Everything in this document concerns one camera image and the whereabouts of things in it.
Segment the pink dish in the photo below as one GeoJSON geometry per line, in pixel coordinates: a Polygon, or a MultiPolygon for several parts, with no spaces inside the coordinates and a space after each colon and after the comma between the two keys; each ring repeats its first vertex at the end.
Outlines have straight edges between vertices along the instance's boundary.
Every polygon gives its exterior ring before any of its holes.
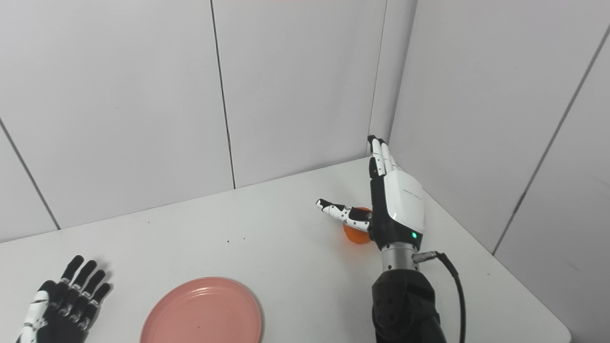
{"type": "Polygon", "coordinates": [[[140,343],[258,343],[260,310],[241,284],[201,278],[167,293],[152,309],[140,343]]]}

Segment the fingertip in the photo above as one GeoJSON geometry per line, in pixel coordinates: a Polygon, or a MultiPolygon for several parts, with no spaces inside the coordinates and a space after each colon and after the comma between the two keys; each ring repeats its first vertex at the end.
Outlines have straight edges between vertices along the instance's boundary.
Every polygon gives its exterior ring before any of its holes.
{"type": "Polygon", "coordinates": [[[316,206],[318,206],[320,209],[324,209],[328,206],[331,205],[330,201],[324,200],[322,198],[318,199],[318,201],[315,202],[316,206]]]}
{"type": "Polygon", "coordinates": [[[100,286],[98,290],[95,291],[95,294],[93,295],[93,300],[97,301],[98,303],[101,302],[102,299],[104,299],[104,297],[108,294],[108,292],[110,292],[111,288],[112,287],[109,283],[103,283],[102,286],[100,286]]]}
{"type": "Polygon", "coordinates": [[[95,267],[98,266],[98,263],[95,262],[94,260],[90,259],[89,261],[87,261],[87,264],[83,267],[83,269],[95,269],[95,267]]]}
{"type": "Polygon", "coordinates": [[[377,137],[375,137],[375,135],[368,135],[367,140],[368,140],[368,148],[370,150],[370,153],[373,153],[373,141],[377,139],[377,137]]]}
{"type": "Polygon", "coordinates": [[[76,255],[72,261],[70,261],[70,263],[68,263],[68,268],[70,269],[78,269],[78,267],[81,266],[81,264],[85,262],[85,258],[82,257],[81,255],[76,255]]]}
{"type": "Polygon", "coordinates": [[[56,285],[57,285],[57,283],[55,283],[55,281],[46,280],[45,283],[43,283],[42,286],[40,286],[38,291],[45,291],[50,294],[55,289],[56,285]]]}
{"type": "Polygon", "coordinates": [[[104,279],[104,277],[106,277],[105,271],[100,269],[97,272],[95,272],[95,274],[93,274],[93,276],[89,279],[89,282],[87,283],[87,287],[85,287],[83,292],[86,292],[88,294],[93,293],[93,291],[95,290],[95,287],[98,287],[98,284],[104,279]]]}

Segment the orange ball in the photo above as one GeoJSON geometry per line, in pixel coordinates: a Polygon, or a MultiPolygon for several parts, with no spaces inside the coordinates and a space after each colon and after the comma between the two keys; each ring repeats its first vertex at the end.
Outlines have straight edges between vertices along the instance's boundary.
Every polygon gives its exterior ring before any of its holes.
{"type": "Polygon", "coordinates": [[[343,231],[345,232],[345,235],[347,236],[347,238],[356,244],[364,244],[364,243],[369,243],[371,241],[371,239],[368,237],[368,232],[351,228],[351,227],[347,226],[346,224],[343,224],[343,231]]]}

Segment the robotic finger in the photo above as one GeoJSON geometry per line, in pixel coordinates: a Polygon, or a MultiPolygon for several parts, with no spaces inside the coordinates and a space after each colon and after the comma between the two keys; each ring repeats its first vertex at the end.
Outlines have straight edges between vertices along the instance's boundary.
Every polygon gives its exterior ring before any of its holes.
{"type": "Polygon", "coordinates": [[[381,142],[373,135],[368,136],[368,141],[371,145],[371,160],[368,165],[368,172],[371,178],[384,176],[386,174],[386,164],[384,163],[381,142]]]}
{"type": "Polygon", "coordinates": [[[378,170],[377,176],[389,174],[394,170],[403,171],[390,154],[390,148],[383,139],[370,135],[368,141],[371,145],[371,156],[375,158],[375,165],[378,170]]]}
{"type": "Polygon", "coordinates": [[[334,204],[324,199],[319,199],[315,203],[322,212],[331,217],[340,220],[343,224],[349,227],[358,229],[364,232],[368,231],[372,212],[367,209],[349,207],[341,204],[334,204]]]}

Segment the wall seam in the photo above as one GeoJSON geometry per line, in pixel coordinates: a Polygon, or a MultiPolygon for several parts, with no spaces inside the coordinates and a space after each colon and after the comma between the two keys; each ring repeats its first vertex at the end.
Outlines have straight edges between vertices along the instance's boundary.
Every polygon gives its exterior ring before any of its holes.
{"type": "Polygon", "coordinates": [[[409,20],[411,21],[411,26],[409,28],[409,38],[407,39],[407,46],[406,46],[406,53],[404,54],[404,63],[403,63],[403,68],[400,71],[400,83],[398,84],[398,91],[397,91],[397,97],[396,97],[396,101],[394,102],[394,111],[392,112],[391,116],[390,116],[390,131],[388,131],[387,134],[387,143],[390,143],[390,140],[392,139],[392,128],[394,127],[394,119],[396,119],[396,110],[398,109],[398,99],[400,98],[400,90],[401,88],[403,88],[403,78],[404,78],[404,70],[406,69],[407,66],[407,55],[409,54],[409,45],[411,44],[411,36],[413,36],[413,26],[415,25],[415,16],[417,14],[417,1],[415,0],[415,9],[413,10],[413,14],[411,15],[411,17],[409,18],[409,20]]]}
{"type": "Polygon", "coordinates": [[[21,153],[19,152],[19,149],[17,149],[17,146],[15,145],[15,142],[13,141],[12,137],[10,136],[9,130],[4,125],[4,122],[2,121],[1,117],[0,117],[0,127],[2,128],[2,131],[4,132],[4,135],[6,136],[6,139],[9,140],[9,144],[13,148],[13,151],[15,152],[15,155],[17,155],[17,158],[19,159],[19,162],[21,163],[21,166],[26,171],[27,177],[30,179],[30,182],[32,183],[34,189],[36,190],[36,194],[38,194],[38,197],[40,198],[40,201],[42,201],[42,204],[45,206],[46,212],[51,217],[51,220],[53,221],[53,224],[55,225],[55,227],[58,230],[60,230],[61,227],[59,226],[59,223],[57,223],[57,220],[55,219],[55,215],[53,215],[53,212],[51,211],[51,208],[49,207],[49,204],[46,202],[45,197],[42,195],[42,192],[40,191],[40,188],[38,188],[38,184],[36,183],[36,180],[32,176],[32,173],[30,172],[29,168],[27,167],[26,161],[23,159],[21,153]]]}
{"type": "Polygon", "coordinates": [[[227,145],[229,147],[229,162],[231,163],[231,178],[233,179],[233,189],[235,186],[235,169],[233,168],[233,152],[231,151],[231,134],[229,133],[229,120],[227,119],[227,105],[224,100],[224,84],[223,72],[220,68],[220,50],[218,49],[218,34],[216,32],[216,16],[214,15],[214,0],[210,0],[210,9],[212,11],[212,26],[214,27],[214,42],[216,43],[216,59],[218,62],[218,77],[220,78],[220,94],[223,98],[224,125],[227,129],[227,145]]]}
{"type": "MultiPolygon", "coordinates": [[[[373,101],[371,101],[371,114],[370,114],[370,118],[368,119],[368,134],[371,134],[371,123],[373,122],[373,109],[375,108],[375,92],[377,91],[377,77],[379,76],[379,62],[381,61],[381,48],[383,46],[383,33],[384,30],[386,29],[386,15],[387,15],[387,0],[386,0],[386,7],[384,8],[383,11],[383,23],[381,25],[381,37],[379,39],[379,53],[377,54],[377,70],[375,73],[375,83],[373,84],[373,101]]],[[[363,157],[367,157],[368,154],[368,140],[367,143],[364,145],[364,156],[363,157]]]]}
{"type": "Polygon", "coordinates": [[[597,56],[599,56],[601,49],[603,48],[604,44],[606,43],[608,34],[610,34],[610,24],[608,24],[608,27],[606,28],[606,32],[604,32],[604,35],[602,36],[601,41],[597,46],[597,49],[593,53],[593,57],[591,58],[591,61],[589,61],[589,64],[588,64],[582,78],[580,79],[578,86],[576,86],[576,90],[574,91],[574,94],[570,98],[570,101],[568,102],[568,105],[566,106],[564,113],[562,114],[561,118],[559,119],[559,123],[557,123],[557,127],[555,128],[555,131],[553,132],[553,135],[551,136],[551,139],[549,140],[547,147],[544,149],[544,152],[542,153],[542,156],[540,157],[540,160],[538,161],[538,164],[536,165],[536,168],[534,169],[532,176],[530,177],[527,185],[525,186],[525,190],[519,197],[519,200],[517,201],[517,204],[515,205],[515,208],[512,211],[511,217],[508,219],[508,222],[506,223],[506,226],[504,227],[504,230],[502,231],[502,235],[500,235],[500,238],[498,239],[496,246],[493,248],[492,255],[495,255],[495,253],[498,251],[498,248],[500,247],[500,244],[502,243],[502,240],[504,239],[504,236],[506,235],[508,228],[512,224],[512,221],[515,218],[515,215],[517,214],[519,207],[523,203],[523,199],[525,199],[525,197],[529,191],[529,188],[531,187],[532,182],[534,181],[534,178],[536,178],[536,175],[538,174],[540,167],[544,163],[545,158],[547,158],[547,154],[548,154],[549,150],[551,150],[551,146],[553,145],[555,138],[557,137],[557,134],[559,133],[559,130],[561,129],[561,126],[564,124],[565,119],[568,116],[568,113],[572,109],[572,105],[574,105],[574,102],[576,101],[576,97],[580,93],[580,90],[582,89],[585,81],[587,80],[587,77],[589,76],[589,73],[591,72],[591,69],[593,68],[593,64],[595,64],[595,61],[597,60],[597,56]]]}

